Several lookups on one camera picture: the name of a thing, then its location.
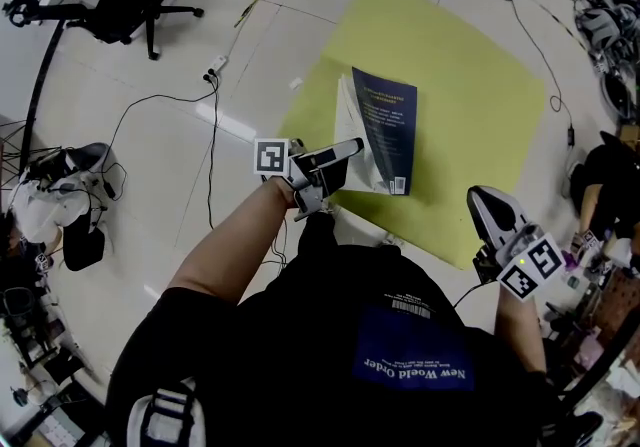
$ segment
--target black office chair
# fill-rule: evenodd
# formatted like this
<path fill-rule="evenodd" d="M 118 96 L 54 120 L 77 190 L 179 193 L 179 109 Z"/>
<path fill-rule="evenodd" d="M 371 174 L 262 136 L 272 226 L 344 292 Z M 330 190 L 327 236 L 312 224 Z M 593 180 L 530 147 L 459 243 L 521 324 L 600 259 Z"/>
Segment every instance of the black office chair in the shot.
<path fill-rule="evenodd" d="M 202 17 L 204 10 L 189 6 L 162 6 L 164 0 L 99 0 L 91 9 L 82 4 L 40 6 L 38 0 L 12 0 L 3 7 L 17 27 L 40 20 L 69 20 L 67 27 L 83 27 L 106 43 L 131 43 L 131 35 L 143 23 L 147 28 L 149 58 L 160 56 L 153 50 L 155 20 L 163 13 L 189 12 Z"/>

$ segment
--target book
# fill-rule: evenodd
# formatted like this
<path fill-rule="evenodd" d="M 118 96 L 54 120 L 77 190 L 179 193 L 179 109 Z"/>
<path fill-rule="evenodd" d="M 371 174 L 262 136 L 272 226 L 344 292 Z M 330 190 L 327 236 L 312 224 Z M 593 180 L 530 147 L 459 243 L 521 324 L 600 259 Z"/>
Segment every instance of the book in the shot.
<path fill-rule="evenodd" d="M 343 189 L 391 195 L 411 192 L 418 90 L 357 68 L 338 80 L 334 142 L 362 138 L 349 159 Z"/>

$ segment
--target person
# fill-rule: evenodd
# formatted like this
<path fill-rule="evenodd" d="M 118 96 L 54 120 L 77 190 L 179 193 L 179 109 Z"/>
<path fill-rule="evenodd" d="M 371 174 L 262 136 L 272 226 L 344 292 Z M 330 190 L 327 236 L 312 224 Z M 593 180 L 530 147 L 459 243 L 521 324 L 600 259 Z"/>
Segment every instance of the person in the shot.
<path fill-rule="evenodd" d="M 570 176 L 571 200 L 580 224 L 572 251 L 577 252 L 587 231 L 606 243 L 606 256 L 615 241 L 631 239 L 632 266 L 640 256 L 640 172 L 633 152 L 618 140 L 594 148 L 584 164 L 574 166 Z"/>
<path fill-rule="evenodd" d="M 138 399 L 189 377 L 208 444 L 535 444 L 546 367 L 533 300 L 501 288 L 495 336 L 465 327 L 397 246 L 340 246 L 318 212 L 297 257 L 240 303 L 293 205 L 285 181 L 268 180 L 184 260 L 113 371 L 114 445 Z"/>

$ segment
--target white tile floor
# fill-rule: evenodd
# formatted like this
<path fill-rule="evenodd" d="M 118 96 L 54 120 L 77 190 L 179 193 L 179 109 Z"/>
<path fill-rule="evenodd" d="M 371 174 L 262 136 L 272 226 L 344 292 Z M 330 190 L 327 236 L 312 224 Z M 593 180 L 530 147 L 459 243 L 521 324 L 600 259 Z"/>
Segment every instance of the white tile floor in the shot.
<path fill-rule="evenodd" d="M 64 34 L 40 101 L 37 134 L 44 142 L 81 145 L 108 141 L 126 105 L 150 93 L 198 97 L 208 91 L 203 69 L 229 51 L 232 28 L 251 0 L 178 0 L 202 7 L 206 15 L 173 15 L 157 33 L 162 57 L 151 62 L 142 40 L 129 47 L 95 42 L 81 30 Z M 219 223 L 258 185 L 251 174 L 252 146 L 226 132 L 245 126 L 274 135 L 296 94 L 289 83 L 305 77 L 350 0 L 264 0 L 242 30 L 222 72 L 221 126 L 214 157 L 213 218 Z M 540 55 L 517 24 L 511 5 L 500 0 L 432 0 L 474 25 L 543 78 L 555 93 Z M 572 23 L 569 0 L 535 0 Z M 598 143 L 598 130 L 613 128 L 601 103 L 589 61 L 532 0 L 518 0 L 519 13 L 547 54 L 570 105 L 579 147 Z M 210 99 L 205 101 L 211 106 Z M 207 106 L 163 99 L 141 104 L 126 118 L 114 145 L 129 172 L 124 198 L 111 208 L 114 251 L 80 273 L 62 267 L 51 281 L 71 330 L 103 383 L 140 319 L 151 308 L 185 254 L 206 234 L 208 145 Z M 547 108 L 522 171 L 516 196 L 530 216 L 560 243 L 575 226 L 569 204 L 559 197 L 566 158 L 566 117 Z M 286 253 L 295 255 L 302 225 L 289 221 Z M 373 244 L 384 232 L 341 211 L 336 233 L 342 242 Z M 284 232 L 279 244 L 283 243 Z M 477 283 L 413 247 L 404 253 L 418 262 L 455 300 Z M 274 278 L 275 264 L 262 266 L 249 292 Z M 561 281 L 554 299 L 577 296 Z M 497 287 L 470 295 L 459 307 L 467 324 L 492 329 Z"/>

